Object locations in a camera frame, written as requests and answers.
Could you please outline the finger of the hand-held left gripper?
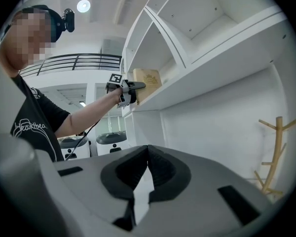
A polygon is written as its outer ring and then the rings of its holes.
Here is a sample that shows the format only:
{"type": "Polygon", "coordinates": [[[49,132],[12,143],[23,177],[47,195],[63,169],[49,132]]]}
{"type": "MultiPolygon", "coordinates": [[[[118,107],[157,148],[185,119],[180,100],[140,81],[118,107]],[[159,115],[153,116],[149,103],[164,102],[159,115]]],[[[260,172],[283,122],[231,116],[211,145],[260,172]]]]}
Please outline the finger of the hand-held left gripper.
{"type": "Polygon", "coordinates": [[[138,82],[138,81],[129,82],[129,90],[137,90],[145,87],[146,87],[146,84],[144,82],[138,82]]]}

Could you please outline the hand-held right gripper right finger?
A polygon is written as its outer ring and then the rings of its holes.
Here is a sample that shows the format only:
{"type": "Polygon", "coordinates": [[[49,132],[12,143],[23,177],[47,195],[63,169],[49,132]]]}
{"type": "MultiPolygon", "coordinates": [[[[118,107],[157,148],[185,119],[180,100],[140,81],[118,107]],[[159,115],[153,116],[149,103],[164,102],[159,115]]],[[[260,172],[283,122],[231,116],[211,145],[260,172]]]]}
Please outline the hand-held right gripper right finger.
{"type": "Polygon", "coordinates": [[[202,158],[169,148],[159,148],[190,169],[191,180],[173,200],[152,202],[137,225],[139,237],[222,237],[244,227],[220,189],[231,187],[233,203],[248,222],[268,211],[272,204],[253,184],[225,167],[202,158]]]}

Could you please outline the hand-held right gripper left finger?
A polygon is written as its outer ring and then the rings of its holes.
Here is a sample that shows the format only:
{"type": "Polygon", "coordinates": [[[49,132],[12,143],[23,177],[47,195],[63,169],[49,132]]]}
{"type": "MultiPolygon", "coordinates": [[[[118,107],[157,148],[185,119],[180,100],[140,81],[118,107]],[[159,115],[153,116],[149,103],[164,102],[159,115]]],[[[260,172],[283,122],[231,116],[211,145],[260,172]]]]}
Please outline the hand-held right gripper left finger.
{"type": "Polygon", "coordinates": [[[123,177],[145,159],[147,146],[53,163],[38,151],[40,171],[65,237],[149,237],[136,224],[133,190],[123,177]]]}

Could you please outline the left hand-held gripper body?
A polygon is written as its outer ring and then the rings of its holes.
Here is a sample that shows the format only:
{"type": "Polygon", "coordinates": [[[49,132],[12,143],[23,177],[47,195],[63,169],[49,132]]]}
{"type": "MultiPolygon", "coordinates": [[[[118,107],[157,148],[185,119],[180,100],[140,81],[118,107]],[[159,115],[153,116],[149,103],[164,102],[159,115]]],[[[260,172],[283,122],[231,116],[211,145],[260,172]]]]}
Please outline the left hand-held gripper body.
{"type": "Polygon", "coordinates": [[[117,108],[124,108],[136,101],[135,84],[133,81],[124,79],[123,75],[113,73],[106,84],[106,92],[110,93],[117,88],[121,88],[122,93],[119,96],[117,108]]]}

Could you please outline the tan hardcover book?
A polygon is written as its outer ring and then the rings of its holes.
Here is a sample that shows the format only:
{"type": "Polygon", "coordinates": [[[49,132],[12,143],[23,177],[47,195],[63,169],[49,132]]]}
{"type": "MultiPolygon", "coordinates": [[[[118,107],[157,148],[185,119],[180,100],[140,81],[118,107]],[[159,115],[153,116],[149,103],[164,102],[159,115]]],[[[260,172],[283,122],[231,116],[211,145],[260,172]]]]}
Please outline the tan hardcover book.
{"type": "Polygon", "coordinates": [[[135,81],[146,85],[145,88],[136,90],[138,105],[162,86],[158,70],[134,69],[133,76],[135,81]]]}

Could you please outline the person's left forearm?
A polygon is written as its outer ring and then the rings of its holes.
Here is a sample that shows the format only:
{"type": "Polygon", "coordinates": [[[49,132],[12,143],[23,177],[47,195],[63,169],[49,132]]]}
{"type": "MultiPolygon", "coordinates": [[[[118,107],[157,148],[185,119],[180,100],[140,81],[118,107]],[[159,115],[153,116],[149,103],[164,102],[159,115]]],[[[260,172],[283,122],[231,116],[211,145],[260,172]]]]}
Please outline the person's left forearm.
{"type": "Polygon", "coordinates": [[[120,102],[122,88],[88,104],[72,115],[68,115],[55,132],[57,138],[79,134],[97,123],[108,111],[120,102]]]}

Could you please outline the white desk hutch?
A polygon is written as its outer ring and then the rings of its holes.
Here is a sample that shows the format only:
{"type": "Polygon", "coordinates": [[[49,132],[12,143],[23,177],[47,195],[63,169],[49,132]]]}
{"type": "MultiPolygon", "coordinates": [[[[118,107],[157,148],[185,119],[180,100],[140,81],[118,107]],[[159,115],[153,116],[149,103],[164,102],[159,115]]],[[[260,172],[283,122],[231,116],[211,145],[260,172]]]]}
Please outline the white desk hutch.
{"type": "Polygon", "coordinates": [[[264,181],[276,117],[289,123],[275,61],[292,33],[274,0],[148,0],[121,70],[158,70],[162,86],[122,111],[129,146],[154,144],[264,181]]]}

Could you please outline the white black machine lower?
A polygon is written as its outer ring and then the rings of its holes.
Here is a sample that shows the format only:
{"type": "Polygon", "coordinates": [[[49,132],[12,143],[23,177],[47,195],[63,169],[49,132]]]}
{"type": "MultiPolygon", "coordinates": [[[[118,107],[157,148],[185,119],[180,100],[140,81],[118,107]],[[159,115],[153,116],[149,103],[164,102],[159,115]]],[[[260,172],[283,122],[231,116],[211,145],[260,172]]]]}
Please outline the white black machine lower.
{"type": "Polygon", "coordinates": [[[91,157],[90,144],[86,136],[64,137],[58,140],[64,160],[76,160],[91,157]]]}

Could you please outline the white black machine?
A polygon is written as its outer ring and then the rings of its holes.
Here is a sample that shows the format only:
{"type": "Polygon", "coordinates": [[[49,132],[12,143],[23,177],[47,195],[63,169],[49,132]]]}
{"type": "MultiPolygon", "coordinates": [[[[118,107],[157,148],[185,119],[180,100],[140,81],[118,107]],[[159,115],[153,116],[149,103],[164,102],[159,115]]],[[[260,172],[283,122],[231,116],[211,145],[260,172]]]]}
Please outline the white black machine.
{"type": "Polygon", "coordinates": [[[125,131],[104,133],[96,139],[97,155],[102,156],[129,148],[125,131]]]}
{"type": "Polygon", "coordinates": [[[64,160],[76,160],[91,157],[90,144],[86,136],[64,137],[58,140],[64,160]]]}

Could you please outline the white black machine upper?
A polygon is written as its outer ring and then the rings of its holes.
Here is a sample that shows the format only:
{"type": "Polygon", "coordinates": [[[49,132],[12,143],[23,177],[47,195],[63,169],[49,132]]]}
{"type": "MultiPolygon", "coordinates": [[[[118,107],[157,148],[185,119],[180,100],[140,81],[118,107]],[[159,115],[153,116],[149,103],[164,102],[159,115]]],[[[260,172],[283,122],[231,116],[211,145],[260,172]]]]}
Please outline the white black machine upper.
{"type": "Polygon", "coordinates": [[[97,155],[102,156],[129,148],[125,131],[104,133],[96,139],[97,155]]]}

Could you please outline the black balcony railing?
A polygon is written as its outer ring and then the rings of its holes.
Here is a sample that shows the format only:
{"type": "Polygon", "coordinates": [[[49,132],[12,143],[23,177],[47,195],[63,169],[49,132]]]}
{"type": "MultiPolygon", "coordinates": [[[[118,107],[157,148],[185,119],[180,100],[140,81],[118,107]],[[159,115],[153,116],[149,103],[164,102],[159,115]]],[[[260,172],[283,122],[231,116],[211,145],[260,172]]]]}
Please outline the black balcony railing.
{"type": "Polygon", "coordinates": [[[23,77],[35,77],[47,73],[78,71],[78,70],[106,70],[119,71],[122,57],[101,53],[76,53],[58,55],[38,61],[19,74],[23,77]]]}

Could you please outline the person's black t-shirt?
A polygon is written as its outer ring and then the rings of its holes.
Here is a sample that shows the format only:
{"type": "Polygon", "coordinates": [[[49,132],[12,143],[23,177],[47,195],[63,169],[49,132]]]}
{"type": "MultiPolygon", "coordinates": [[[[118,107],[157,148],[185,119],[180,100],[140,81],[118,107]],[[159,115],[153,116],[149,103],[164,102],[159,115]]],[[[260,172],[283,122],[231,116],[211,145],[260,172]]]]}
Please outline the person's black t-shirt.
{"type": "Polygon", "coordinates": [[[12,79],[26,96],[11,129],[11,135],[26,140],[34,149],[47,152],[53,162],[64,157],[55,135],[70,114],[49,100],[38,89],[29,87],[18,75],[12,79]]]}

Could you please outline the wooden mug tree stand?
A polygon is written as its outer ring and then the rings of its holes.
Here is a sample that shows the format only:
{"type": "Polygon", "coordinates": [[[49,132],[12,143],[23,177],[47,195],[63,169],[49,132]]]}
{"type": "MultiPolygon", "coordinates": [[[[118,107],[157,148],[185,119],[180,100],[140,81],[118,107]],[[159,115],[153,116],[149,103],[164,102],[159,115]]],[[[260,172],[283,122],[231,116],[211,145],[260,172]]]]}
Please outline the wooden mug tree stand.
{"type": "Polygon", "coordinates": [[[286,125],[283,125],[283,117],[276,117],[276,125],[272,125],[261,119],[259,119],[259,123],[275,130],[275,145],[272,161],[261,163],[262,166],[269,166],[269,171],[266,179],[263,181],[256,170],[254,171],[254,175],[259,183],[259,186],[261,187],[261,192],[264,195],[274,199],[281,198],[284,193],[282,191],[271,188],[270,185],[276,173],[279,160],[287,147],[287,143],[283,144],[283,133],[296,125],[296,119],[286,125]]]}

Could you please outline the round ceiling light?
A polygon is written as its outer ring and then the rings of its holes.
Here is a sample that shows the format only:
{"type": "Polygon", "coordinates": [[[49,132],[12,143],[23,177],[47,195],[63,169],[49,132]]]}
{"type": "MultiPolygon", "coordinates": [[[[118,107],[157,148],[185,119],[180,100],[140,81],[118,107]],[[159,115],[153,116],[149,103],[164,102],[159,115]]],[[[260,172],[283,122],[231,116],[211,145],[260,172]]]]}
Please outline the round ceiling light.
{"type": "Polygon", "coordinates": [[[76,6],[78,12],[81,13],[86,13],[90,9],[90,7],[91,3],[88,0],[80,0],[76,6]]]}

